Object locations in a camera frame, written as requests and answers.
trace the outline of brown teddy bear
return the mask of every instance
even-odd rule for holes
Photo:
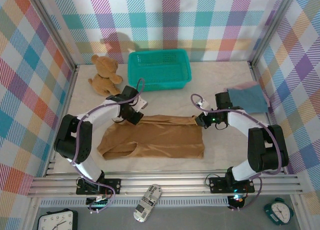
[[[102,96],[120,94],[120,90],[115,87],[115,84],[120,84],[123,80],[121,76],[116,75],[118,62],[109,57],[97,55],[93,55],[91,61],[98,71],[93,79],[88,79],[93,89]]]

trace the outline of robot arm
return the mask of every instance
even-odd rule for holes
[[[87,115],[88,112],[78,116],[66,115],[62,119],[57,137],[54,142],[55,151],[58,152],[62,157],[66,158],[69,162],[72,162],[76,154],[76,137],[79,137],[79,152],[75,160],[75,167],[86,178],[94,182],[103,183],[104,173],[97,167],[94,160],[90,156],[92,133],[107,121],[116,117],[121,117],[122,119],[136,125],[143,117],[143,114],[140,112],[140,110],[147,106],[147,101],[138,96],[131,102],[122,102],[132,99],[137,94],[138,91],[135,88],[126,86],[121,94],[109,96],[99,105],[105,107],[99,108],[99,106],[97,106],[96,108],[99,109],[90,113],[90,115],[83,120],[80,125],[78,136],[75,136],[75,133],[77,132],[77,126],[80,120]]]
[[[218,110],[232,109],[246,113],[242,108],[232,105],[228,92],[216,94],[215,100]],[[204,99],[199,100],[196,105],[204,110],[212,110]],[[235,127],[248,137],[247,159],[238,166],[229,168],[225,175],[229,186],[249,180],[259,172],[277,169],[278,155],[271,137],[262,126],[253,122],[244,114],[228,111],[214,113],[202,112],[196,118],[197,125],[205,129],[212,124],[218,125],[222,122],[224,122],[226,126],[230,125]],[[270,126],[265,123],[262,123],[262,125],[267,127],[276,139],[280,149],[281,166],[287,166],[289,157],[281,127],[278,125]]]

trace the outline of white table surface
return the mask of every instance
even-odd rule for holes
[[[247,62],[201,62],[190,65],[192,81],[183,89],[142,93],[141,96],[148,101],[148,106],[142,110],[145,115],[199,115],[201,112],[190,101],[192,93],[202,95],[215,109],[216,93],[222,92],[224,88],[253,80]],[[92,78],[96,73],[94,65],[80,67],[69,114],[84,113],[104,101],[105,98],[95,93],[88,83],[88,78]],[[127,65],[120,64],[117,74],[123,77],[123,82],[118,85],[122,90],[128,84]],[[253,116],[259,121],[267,122],[265,114],[253,114]],[[119,158],[106,161],[99,155],[97,146],[105,130],[112,124],[112,121],[106,122],[93,133],[92,137],[91,156],[103,171],[227,169],[247,158],[248,139],[241,132],[230,126],[218,131],[212,126],[202,130],[205,145],[203,159]],[[57,154],[54,172],[75,172],[75,170],[67,160]]]

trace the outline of tan fabric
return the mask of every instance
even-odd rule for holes
[[[138,125],[128,122],[109,127],[98,152],[104,159],[119,157],[204,157],[202,128],[194,117],[144,116]]]

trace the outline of basket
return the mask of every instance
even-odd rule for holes
[[[136,87],[139,78],[145,80],[144,91],[183,88],[192,79],[187,52],[183,49],[132,52],[128,60],[129,84]]]

